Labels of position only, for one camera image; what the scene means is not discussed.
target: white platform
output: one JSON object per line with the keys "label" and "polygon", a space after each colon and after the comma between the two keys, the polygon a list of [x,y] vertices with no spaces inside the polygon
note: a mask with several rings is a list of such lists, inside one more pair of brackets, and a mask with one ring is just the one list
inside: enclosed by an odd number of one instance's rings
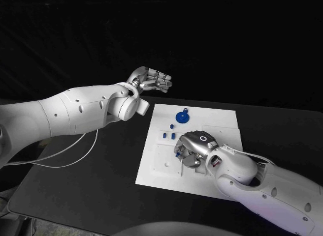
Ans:
{"label": "white platform", "polygon": [[[189,122],[180,124],[176,121],[176,114],[185,108]],[[198,169],[189,169],[173,153],[179,137],[195,130],[206,131],[221,146],[226,144],[242,150],[235,111],[156,104],[136,184],[234,201],[216,189],[206,173],[205,163],[202,162]]]}

